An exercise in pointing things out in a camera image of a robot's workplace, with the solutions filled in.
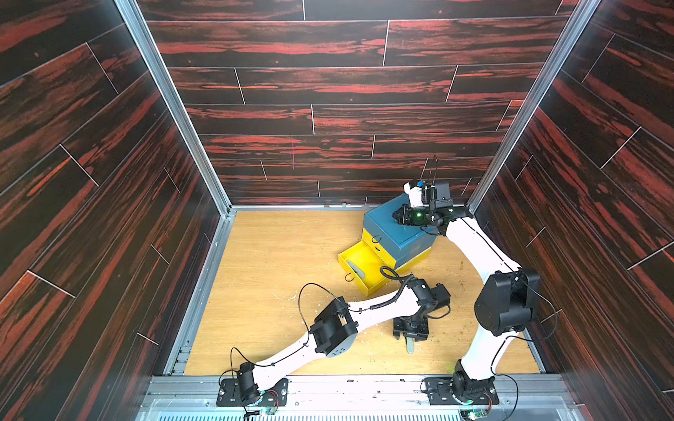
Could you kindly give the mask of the teal yellow drawer cabinet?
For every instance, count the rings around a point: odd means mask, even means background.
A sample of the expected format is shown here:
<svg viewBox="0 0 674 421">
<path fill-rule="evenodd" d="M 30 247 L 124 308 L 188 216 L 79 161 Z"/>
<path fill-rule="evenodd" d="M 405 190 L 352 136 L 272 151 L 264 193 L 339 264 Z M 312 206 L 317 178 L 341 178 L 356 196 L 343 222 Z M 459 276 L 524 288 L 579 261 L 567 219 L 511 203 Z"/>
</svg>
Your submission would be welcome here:
<svg viewBox="0 0 674 421">
<path fill-rule="evenodd" d="M 403 193 L 363 216 L 361 240 L 371 247 L 383 247 L 396 260 L 397 266 L 393 269 L 398 273 L 424 260 L 436 239 L 435 235 L 424 233 L 419 227 L 401 226 L 396 222 L 393 212 L 408 203 L 408 196 Z"/>
</svg>

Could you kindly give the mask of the yellow bottom drawer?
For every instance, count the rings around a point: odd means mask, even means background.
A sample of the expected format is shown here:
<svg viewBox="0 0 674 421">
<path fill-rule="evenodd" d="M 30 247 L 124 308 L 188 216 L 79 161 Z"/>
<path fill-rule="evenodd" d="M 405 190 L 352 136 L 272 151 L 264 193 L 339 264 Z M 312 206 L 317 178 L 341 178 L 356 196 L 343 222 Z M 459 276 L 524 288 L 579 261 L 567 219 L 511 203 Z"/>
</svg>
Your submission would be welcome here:
<svg viewBox="0 0 674 421">
<path fill-rule="evenodd" d="M 348 265 L 349 261 L 361 268 L 366 277 L 361 278 L 356 275 Z M 348 282 L 353 282 L 365 296 L 372 295 L 389 282 L 389 279 L 381 274 L 380 268 L 396 268 L 397 266 L 396 260 L 383 247 L 371 247 L 365 240 L 361 240 L 353 247 L 340 253 L 338 262 L 347 272 L 345 279 Z"/>
</svg>

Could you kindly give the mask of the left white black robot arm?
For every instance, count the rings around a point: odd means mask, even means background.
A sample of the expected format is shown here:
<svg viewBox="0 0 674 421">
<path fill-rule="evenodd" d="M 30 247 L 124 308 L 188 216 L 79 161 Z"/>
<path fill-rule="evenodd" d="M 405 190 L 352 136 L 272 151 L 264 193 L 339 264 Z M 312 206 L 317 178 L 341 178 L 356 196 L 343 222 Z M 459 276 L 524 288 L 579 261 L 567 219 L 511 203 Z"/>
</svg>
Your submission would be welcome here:
<svg viewBox="0 0 674 421">
<path fill-rule="evenodd" d="M 396 335 L 412 341 L 425 340 L 430 314 L 450 308 L 449 291 L 440 283 L 430 287 L 413 274 L 401 276 L 386 266 L 379 271 L 386 280 L 400 283 L 397 291 L 351 303 L 342 296 L 334 296 L 312 324 L 305 324 L 305 333 L 296 343 L 263 361 L 245 359 L 234 372 L 242 405 L 255 405 L 266 393 L 272 394 L 278 403 L 280 395 L 272 388 L 282 378 L 313 361 L 345 354 L 358 334 L 372 326 L 389 320 L 400 322 L 402 328 Z"/>
</svg>

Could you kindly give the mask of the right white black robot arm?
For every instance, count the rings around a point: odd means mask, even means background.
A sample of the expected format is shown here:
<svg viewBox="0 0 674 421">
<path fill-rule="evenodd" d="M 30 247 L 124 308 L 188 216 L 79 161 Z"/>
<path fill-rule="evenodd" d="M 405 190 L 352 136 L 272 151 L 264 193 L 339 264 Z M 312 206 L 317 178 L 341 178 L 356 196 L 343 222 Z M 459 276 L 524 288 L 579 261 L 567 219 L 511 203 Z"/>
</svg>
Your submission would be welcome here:
<svg viewBox="0 0 674 421">
<path fill-rule="evenodd" d="M 456 363 L 451 386 L 453 398 L 478 405 L 484 396 L 496 402 L 496 369 L 507 347 L 534 319 L 540 275 L 524 269 L 507 256 L 463 210 L 429 210 L 402 205 L 393 213 L 405 226 L 433 227 L 460 248 L 483 280 L 474 305 L 479 328 L 469 351 Z"/>
</svg>

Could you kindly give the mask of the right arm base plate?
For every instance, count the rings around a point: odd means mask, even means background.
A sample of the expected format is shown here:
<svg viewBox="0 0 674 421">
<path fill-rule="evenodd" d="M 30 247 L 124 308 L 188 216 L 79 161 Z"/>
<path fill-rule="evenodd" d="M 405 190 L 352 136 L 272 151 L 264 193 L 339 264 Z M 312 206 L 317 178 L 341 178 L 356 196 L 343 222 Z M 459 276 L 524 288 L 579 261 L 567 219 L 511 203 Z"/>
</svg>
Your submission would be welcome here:
<svg viewBox="0 0 674 421">
<path fill-rule="evenodd" d="M 500 402 L 492 376 L 484 380 L 472 380 L 465 375 L 451 377 L 427 377 L 421 382 L 421 391 L 428 396 L 431 405 L 484 405 Z"/>
</svg>

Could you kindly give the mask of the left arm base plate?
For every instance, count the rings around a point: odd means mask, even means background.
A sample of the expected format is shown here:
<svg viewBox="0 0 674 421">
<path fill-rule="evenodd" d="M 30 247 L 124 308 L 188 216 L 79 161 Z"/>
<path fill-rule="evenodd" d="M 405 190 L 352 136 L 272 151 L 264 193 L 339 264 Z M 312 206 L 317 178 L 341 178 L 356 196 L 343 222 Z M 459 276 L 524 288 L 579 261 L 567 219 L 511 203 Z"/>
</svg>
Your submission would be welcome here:
<svg viewBox="0 0 674 421">
<path fill-rule="evenodd" d="M 259 389 L 251 381 L 243 385 L 236 377 L 226 377 L 219 382 L 216 399 L 217 407 L 267 407 L 278 408 L 287 405 L 289 379 L 282 378 L 270 389 Z"/>
</svg>

